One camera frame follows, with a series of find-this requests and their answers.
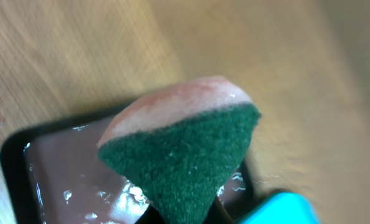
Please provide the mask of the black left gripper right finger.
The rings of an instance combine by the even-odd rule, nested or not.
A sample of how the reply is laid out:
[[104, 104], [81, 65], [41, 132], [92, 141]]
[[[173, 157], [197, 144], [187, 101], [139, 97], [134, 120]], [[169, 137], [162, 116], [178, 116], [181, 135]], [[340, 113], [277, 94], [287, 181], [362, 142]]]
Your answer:
[[208, 224], [234, 224], [218, 196], [215, 197], [208, 211]]

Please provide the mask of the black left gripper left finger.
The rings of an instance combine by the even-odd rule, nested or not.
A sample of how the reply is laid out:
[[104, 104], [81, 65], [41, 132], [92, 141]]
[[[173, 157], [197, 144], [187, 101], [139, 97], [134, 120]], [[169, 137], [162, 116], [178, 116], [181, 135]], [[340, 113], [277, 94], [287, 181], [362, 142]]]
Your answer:
[[135, 224], [165, 224], [165, 220], [153, 206], [149, 205]]

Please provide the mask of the green pink sponge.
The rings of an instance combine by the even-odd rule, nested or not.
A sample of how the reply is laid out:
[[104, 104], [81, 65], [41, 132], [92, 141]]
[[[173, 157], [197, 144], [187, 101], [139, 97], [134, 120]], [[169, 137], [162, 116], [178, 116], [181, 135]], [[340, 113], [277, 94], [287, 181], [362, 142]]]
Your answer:
[[225, 77], [140, 97], [117, 114], [98, 157], [138, 186], [166, 223], [202, 223], [251, 144], [260, 112]]

